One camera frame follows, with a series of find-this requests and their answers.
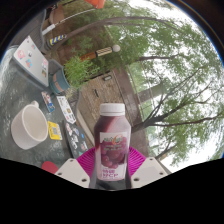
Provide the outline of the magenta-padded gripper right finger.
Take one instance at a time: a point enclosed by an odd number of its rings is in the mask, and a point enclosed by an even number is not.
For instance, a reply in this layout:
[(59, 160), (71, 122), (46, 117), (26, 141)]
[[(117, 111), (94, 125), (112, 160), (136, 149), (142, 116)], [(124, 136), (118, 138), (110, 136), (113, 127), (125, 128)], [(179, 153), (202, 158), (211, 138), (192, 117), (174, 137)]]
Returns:
[(154, 157), (145, 157), (137, 149), (130, 147), (128, 174), (132, 188), (140, 188), (169, 174)]

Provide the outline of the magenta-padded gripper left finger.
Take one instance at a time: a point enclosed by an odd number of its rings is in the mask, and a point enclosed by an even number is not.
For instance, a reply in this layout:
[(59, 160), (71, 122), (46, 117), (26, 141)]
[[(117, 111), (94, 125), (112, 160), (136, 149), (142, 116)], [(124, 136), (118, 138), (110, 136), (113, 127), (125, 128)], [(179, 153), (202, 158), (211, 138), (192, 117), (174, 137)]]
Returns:
[(55, 175), (83, 188), (94, 188), (97, 179), (95, 149), (89, 149), (77, 159), (69, 158)]

